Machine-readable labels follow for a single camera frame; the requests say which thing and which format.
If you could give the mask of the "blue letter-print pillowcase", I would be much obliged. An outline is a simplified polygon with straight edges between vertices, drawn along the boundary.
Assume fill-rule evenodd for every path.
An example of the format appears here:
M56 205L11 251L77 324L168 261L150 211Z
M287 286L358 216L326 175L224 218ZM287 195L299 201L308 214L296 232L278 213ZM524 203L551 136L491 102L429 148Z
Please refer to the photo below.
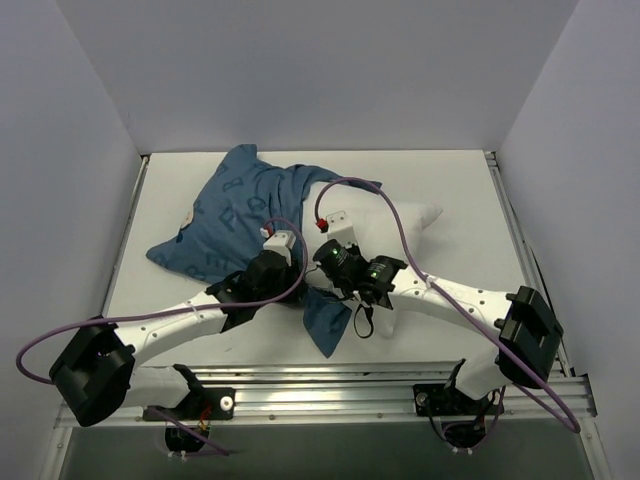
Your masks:
M244 271L262 250L259 228L285 218L302 228L313 184L339 174L318 166L281 168L258 158L255 145L230 150L194 200L177 234L146 252L156 265L209 285Z

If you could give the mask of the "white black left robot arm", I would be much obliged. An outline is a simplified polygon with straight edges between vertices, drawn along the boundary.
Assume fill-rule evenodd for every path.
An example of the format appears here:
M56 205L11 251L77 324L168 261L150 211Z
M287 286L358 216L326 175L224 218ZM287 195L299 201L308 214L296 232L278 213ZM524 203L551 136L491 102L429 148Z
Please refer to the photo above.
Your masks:
M189 367L149 367L147 361L251 321L269 299L298 302L306 292L304 271L302 262L264 250L246 270L230 274L181 307L156 312L145 321L86 323L56 359L49 377L82 427L127 407L145 409L151 420L163 413L196 420L205 411L228 419L230 408Z

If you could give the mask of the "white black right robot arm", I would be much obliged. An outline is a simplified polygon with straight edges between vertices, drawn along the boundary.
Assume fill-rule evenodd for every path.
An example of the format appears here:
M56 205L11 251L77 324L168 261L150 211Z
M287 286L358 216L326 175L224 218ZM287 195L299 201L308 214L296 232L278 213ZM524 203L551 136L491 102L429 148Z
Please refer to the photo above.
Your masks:
M451 282L421 271L411 259L367 260L335 239L313 261L334 287L368 307L425 314L471 329L493 345L454 368L443 390L453 411L467 412L506 385L547 386L564 330L537 290L521 286L509 293Z

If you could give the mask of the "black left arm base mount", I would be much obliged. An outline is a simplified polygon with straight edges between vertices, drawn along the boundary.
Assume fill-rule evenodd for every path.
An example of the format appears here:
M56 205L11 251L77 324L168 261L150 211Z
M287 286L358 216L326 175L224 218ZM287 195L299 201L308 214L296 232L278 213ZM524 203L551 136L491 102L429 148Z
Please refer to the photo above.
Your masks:
M188 392L175 407L150 406L143 410L143 420L165 421L164 442L170 454L183 458L221 455L231 451L209 438L212 420L234 417L235 393L231 387L206 388L185 365L173 369L186 381Z

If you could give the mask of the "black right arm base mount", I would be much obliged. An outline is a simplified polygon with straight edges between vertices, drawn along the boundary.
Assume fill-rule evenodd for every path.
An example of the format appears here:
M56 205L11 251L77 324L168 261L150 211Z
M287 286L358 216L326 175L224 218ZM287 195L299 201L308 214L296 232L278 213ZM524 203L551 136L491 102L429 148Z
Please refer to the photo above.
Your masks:
M429 420L436 437L454 454L471 455L489 437L504 413L505 388L474 400L455 387L465 360L458 362L445 383L414 384L414 409Z

